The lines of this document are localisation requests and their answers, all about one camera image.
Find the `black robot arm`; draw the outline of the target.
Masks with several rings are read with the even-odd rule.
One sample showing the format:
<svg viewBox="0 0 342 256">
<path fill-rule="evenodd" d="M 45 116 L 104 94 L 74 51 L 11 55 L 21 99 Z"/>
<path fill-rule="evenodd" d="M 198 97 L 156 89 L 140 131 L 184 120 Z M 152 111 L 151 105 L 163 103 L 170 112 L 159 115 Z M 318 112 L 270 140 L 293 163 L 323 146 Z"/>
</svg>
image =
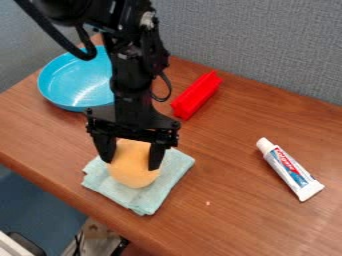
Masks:
<svg viewBox="0 0 342 256">
<path fill-rule="evenodd" d="M 53 24 L 84 25 L 102 34 L 111 62 L 110 88 L 114 102 L 86 110 L 87 132 L 99 156 L 111 162 L 119 154 L 116 141 L 147 143 L 150 170 L 159 168 L 166 150 L 178 145 L 178 121 L 154 107 L 168 100 L 152 92 L 152 81 L 164 78 L 170 52 L 159 36 L 159 19 L 151 0 L 32 0 Z"/>
</svg>

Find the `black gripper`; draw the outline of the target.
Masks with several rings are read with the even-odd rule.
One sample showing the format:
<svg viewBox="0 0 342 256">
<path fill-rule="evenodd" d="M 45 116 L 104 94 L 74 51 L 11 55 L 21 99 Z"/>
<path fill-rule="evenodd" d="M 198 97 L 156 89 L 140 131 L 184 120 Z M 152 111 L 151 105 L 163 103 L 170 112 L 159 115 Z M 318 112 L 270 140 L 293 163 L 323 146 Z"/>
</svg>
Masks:
<svg viewBox="0 0 342 256">
<path fill-rule="evenodd" d="M 180 123 L 159 113 L 150 90 L 115 93 L 111 105 L 88 108 L 87 132 L 102 160 L 110 163 L 116 150 L 115 138 L 151 143 L 148 170 L 159 168 L 166 148 L 178 145 Z"/>
</svg>

